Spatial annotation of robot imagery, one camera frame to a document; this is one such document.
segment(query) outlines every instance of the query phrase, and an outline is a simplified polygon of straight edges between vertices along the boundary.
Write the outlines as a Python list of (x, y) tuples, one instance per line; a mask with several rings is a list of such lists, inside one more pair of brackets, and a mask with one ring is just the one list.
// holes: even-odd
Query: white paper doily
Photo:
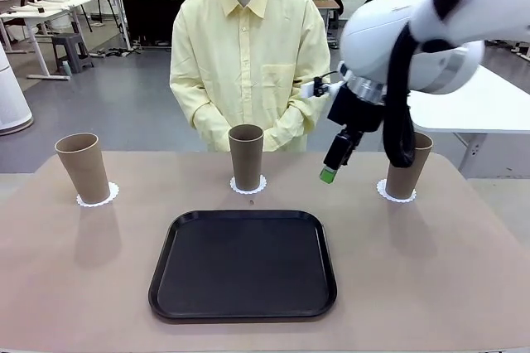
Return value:
[(108, 199), (105, 201), (101, 201), (97, 204), (85, 204), (83, 200), (81, 200), (81, 196), (77, 195), (77, 203), (80, 206), (84, 206), (86, 208), (94, 208), (95, 206), (104, 206), (105, 204), (108, 204), (110, 201), (116, 198), (116, 196), (119, 193), (119, 187), (116, 183), (112, 183), (111, 181), (108, 183), (108, 189), (110, 190), (110, 196), (108, 196)]
[(261, 190), (263, 190), (266, 185), (267, 185), (267, 179), (265, 179), (265, 176), (263, 176), (263, 175), (261, 175), (259, 177), (259, 186), (258, 186), (258, 188), (256, 190), (252, 190), (252, 191), (239, 190), (236, 187), (236, 185), (235, 185), (235, 177), (233, 177), (230, 180), (230, 187), (232, 187), (233, 191), (235, 191), (236, 193), (239, 193), (239, 194), (256, 194), (256, 193), (259, 193)]
[(390, 200), (390, 201), (393, 201), (393, 202), (411, 202), (411, 201), (414, 201), (416, 199), (416, 190), (413, 190), (412, 191), (412, 195), (409, 198), (407, 198), (406, 200), (399, 200), (398, 198), (394, 198), (394, 197), (390, 196), (387, 193), (387, 180), (386, 179), (383, 179), (383, 180), (378, 182), (378, 192), (379, 192), (379, 194), (381, 196), (383, 196), (387, 200)]

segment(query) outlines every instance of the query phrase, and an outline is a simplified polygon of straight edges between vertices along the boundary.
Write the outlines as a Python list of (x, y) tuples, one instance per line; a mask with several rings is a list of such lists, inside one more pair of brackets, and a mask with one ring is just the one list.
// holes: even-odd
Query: white cylinder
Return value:
[[(0, 46), (0, 63), (7, 59)], [(0, 135), (25, 128), (33, 116), (9, 63), (0, 68)]]

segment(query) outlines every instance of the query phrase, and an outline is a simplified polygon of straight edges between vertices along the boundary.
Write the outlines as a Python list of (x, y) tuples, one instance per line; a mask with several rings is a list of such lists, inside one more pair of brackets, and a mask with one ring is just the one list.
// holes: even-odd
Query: yellow shirt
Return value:
[(312, 0), (186, 0), (175, 20), (170, 86), (212, 151), (229, 151), (241, 123), (263, 129), (265, 151), (305, 150), (327, 95), (300, 86), (329, 68)]

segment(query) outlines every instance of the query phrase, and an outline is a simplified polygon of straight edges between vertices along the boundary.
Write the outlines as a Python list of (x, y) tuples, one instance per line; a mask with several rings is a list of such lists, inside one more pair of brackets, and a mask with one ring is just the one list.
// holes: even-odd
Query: shirt pocket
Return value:
[(287, 109), (291, 97), (296, 65), (263, 65), (263, 106), (279, 115)]

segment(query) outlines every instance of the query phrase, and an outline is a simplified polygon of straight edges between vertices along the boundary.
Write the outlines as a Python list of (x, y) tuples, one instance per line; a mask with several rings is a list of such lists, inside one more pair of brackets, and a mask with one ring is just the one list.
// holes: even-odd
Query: gray floor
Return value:
[[(116, 39), (106, 44), (116, 45)], [(338, 61), (339, 52), (333, 51), (332, 69)], [(0, 137), (0, 173), (34, 172), (54, 154), (56, 140), (78, 132), (97, 133), (106, 150), (205, 150), (169, 90), (168, 51), (94, 62), (94, 69), (75, 75), (71, 82), (43, 81), (25, 92), (36, 121), (26, 131)], [(530, 92), (526, 61), (488, 48), (484, 65)], [(323, 117), (309, 138), (308, 150), (327, 151), (338, 130)], [(460, 163), (465, 147), (456, 137), (435, 133), (433, 138), (437, 152)], [(377, 151), (380, 139), (380, 133), (365, 136), (359, 150)], [(530, 177), (528, 154), (529, 136), (492, 136), (466, 176)]]

